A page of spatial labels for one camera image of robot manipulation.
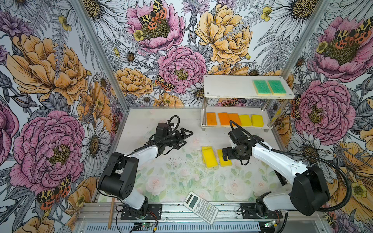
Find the yellow bottom sponge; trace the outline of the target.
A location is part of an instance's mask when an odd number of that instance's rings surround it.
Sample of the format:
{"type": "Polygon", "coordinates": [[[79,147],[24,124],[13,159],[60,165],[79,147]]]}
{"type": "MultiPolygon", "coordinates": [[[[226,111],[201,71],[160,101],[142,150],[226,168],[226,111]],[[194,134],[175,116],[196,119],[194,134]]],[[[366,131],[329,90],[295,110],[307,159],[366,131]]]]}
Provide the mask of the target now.
{"type": "Polygon", "coordinates": [[[225,161],[225,160],[223,159],[222,149],[217,149],[217,155],[218,155],[219,163],[220,163],[220,166],[221,166],[221,167],[229,167],[229,166],[232,166],[232,161],[231,161],[231,160],[227,160],[227,161],[225,161]]]}

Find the orange sponge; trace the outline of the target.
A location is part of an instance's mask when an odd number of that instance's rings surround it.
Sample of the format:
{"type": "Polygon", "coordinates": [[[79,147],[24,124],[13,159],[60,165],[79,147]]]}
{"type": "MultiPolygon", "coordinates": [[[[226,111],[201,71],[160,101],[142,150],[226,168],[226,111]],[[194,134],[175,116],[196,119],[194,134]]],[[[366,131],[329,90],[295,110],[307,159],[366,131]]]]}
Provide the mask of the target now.
{"type": "Polygon", "coordinates": [[[222,127],[226,127],[230,125],[229,123],[230,117],[228,113],[218,113],[218,117],[219,117],[220,125],[222,127]]]}
{"type": "Polygon", "coordinates": [[[229,119],[231,121],[233,121],[236,124],[238,124],[239,126],[241,126],[241,120],[240,120],[240,117],[237,113],[229,113],[228,116],[229,116],[229,119]]]}
{"type": "Polygon", "coordinates": [[[217,126],[217,118],[216,118],[216,113],[210,112],[207,113],[207,125],[208,126],[217,126]]]}

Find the yellow top stack sponge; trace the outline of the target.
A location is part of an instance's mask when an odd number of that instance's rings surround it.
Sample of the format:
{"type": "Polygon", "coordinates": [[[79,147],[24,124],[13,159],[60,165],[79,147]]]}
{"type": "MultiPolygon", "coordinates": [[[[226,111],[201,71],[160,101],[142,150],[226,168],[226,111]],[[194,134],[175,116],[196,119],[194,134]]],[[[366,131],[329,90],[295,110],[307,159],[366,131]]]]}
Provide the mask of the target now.
{"type": "Polygon", "coordinates": [[[218,166],[218,162],[211,146],[202,147],[203,162],[207,168],[214,168],[218,166]]]}

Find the orange top sponge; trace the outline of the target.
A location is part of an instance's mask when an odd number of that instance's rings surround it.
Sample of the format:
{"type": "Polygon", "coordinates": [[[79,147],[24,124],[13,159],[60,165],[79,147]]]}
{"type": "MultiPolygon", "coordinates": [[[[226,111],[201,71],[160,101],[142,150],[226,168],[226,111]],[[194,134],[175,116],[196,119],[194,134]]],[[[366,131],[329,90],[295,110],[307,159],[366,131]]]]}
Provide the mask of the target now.
{"type": "Polygon", "coordinates": [[[239,126],[241,126],[241,120],[240,120],[240,117],[237,113],[229,113],[228,116],[229,116],[229,119],[231,121],[233,121],[236,124],[238,124],[239,126]]]}

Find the green scouring sponge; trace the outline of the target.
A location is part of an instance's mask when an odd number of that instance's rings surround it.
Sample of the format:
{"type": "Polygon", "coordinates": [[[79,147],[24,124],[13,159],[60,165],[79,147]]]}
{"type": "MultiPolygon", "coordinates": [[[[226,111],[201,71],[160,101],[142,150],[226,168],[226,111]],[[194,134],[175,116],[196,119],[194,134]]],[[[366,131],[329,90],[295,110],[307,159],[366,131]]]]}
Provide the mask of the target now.
{"type": "Polygon", "coordinates": [[[268,80],[268,86],[273,95],[285,96],[287,93],[280,80],[268,80]]]}

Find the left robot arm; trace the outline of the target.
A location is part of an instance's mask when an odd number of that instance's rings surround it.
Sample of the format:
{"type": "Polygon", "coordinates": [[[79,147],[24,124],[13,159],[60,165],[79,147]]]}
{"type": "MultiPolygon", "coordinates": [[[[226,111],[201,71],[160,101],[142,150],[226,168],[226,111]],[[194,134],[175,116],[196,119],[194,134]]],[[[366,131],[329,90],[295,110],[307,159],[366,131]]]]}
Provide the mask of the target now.
{"type": "Polygon", "coordinates": [[[166,147],[175,150],[182,148],[192,135],[193,132],[185,128],[172,130],[166,124],[160,124],[144,146],[129,154],[115,152],[110,155],[100,175],[98,190],[135,210],[142,209],[146,197],[135,189],[138,168],[162,155],[166,147]]]}

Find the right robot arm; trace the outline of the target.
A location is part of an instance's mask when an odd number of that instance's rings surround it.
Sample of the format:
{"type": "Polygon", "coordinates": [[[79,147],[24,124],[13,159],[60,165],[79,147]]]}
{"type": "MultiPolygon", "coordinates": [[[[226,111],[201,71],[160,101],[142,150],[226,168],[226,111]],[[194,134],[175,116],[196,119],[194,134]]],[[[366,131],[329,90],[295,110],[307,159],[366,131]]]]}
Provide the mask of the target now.
{"type": "Polygon", "coordinates": [[[229,132],[231,146],[222,149],[224,161],[239,160],[243,165],[256,158],[287,180],[277,192],[267,192],[256,199],[256,212],[265,216],[270,211],[291,210],[310,216],[330,199],[323,171],[295,161],[284,152],[276,152],[258,136],[247,136],[241,129],[229,132]]]}

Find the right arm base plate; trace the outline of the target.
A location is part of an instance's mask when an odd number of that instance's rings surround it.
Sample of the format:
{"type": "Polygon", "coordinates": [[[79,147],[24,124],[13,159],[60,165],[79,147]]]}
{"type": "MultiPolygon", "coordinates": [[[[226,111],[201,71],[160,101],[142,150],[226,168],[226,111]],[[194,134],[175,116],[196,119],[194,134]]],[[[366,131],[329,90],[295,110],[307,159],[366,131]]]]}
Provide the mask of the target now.
{"type": "Polygon", "coordinates": [[[281,211],[270,211],[259,203],[241,203],[236,211],[244,219],[282,219],[281,211]]]}

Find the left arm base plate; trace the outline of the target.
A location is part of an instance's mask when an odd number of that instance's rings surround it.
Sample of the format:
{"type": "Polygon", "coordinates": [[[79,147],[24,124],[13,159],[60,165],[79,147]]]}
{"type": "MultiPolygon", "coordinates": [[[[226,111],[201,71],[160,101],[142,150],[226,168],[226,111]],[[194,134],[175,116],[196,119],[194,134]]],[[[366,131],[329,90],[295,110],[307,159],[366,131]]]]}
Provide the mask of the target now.
{"type": "Polygon", "coordinates": [[[137,210],[128,205],[120,211],[121,220],[161,220],[162,204],[145,204],[141,209],[137,210]]]}

